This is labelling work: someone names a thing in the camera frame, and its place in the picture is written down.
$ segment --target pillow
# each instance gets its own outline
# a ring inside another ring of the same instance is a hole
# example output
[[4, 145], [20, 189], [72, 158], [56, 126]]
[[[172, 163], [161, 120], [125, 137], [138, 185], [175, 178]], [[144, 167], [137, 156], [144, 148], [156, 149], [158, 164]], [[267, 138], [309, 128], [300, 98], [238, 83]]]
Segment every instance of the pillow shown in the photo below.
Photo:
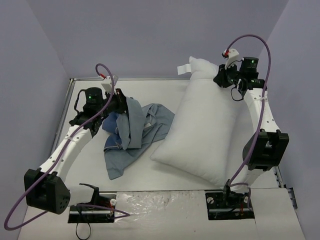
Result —
[[217, 65], [192, 56], [189, 63], [190, 83], [168, 135], [150, 158], [223, 187], [237, 102], [229, 88], [213, 81]]

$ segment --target gray-blue fabric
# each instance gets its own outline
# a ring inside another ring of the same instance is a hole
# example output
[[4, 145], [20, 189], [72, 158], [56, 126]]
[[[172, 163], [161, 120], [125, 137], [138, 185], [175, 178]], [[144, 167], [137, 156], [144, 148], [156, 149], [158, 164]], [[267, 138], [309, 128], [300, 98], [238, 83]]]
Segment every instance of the gray-blue fabric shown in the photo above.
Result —
[[152, 142], [164, 139], [175, 117], [173, 112], [161, 104], [152, 103], [141, 107], [137, 100], [130, 97], [126, 98], [126, 102], [128, 115], [120, 114], [116, 119], [121, 147], [104, 152], [111, 180], [121, 177], [124, 169], [137, 160]]

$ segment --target blue cloth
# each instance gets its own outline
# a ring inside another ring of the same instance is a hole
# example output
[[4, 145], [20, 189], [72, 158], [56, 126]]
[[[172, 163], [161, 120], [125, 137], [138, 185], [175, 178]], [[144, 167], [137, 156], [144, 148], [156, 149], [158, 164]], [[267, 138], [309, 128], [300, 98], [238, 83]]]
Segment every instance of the blue cloth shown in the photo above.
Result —
[[111, 133], [104, 145], [104, 159], [109, 179], [124, 174], [151, 145], [164, 139], [171, 127], [175, 114], [161, 104], [141, 107], [130, 97], [126, 98], [128, 114], [110, 114], [103, 122], [102, 129]]

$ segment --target white table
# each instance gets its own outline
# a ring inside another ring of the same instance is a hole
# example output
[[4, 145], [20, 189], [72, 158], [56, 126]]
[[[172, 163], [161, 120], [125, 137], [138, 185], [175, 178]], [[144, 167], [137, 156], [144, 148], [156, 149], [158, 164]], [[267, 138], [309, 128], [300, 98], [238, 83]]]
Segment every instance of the white table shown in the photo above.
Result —
[[[142, 106], [160, 103], [175, 112], [188, 85], [187, 80], [120, 80], [117, 87]], [[80, 89], [101, 87], [97, 80], [77, 80], [68, 106], [61, 136], [69, 128]], [[82, 96], [78, 106], [83, 106]], [[100, 130], [85, 146], [71, 167], [66, 185], [89, 183], [101, 191], [117, 192], [117, 208], [131, 217], [115, 223], [92, 224], [91, 240], [98, 239], [297, 239], [303, 240], [297, 216], [286, 189], [278, 188], [273, 171], [260, 176], [252, 186], [255, 219], [209, 221], [204, 190], [216, 189], [199, 177], [168, 165], [151, 161], [149, 156], [161, 142], [153, 143], [122, 177], [109, 180], [103, 147], [108, 134]], [[39, 210], [29, 207], [25, 219]], [[67, 224], [68, 211], [45, 214], [23, 227], [19, 240], [77, 239], [75, 224]], [[87, 231], [81, 225], [79, 231]]]

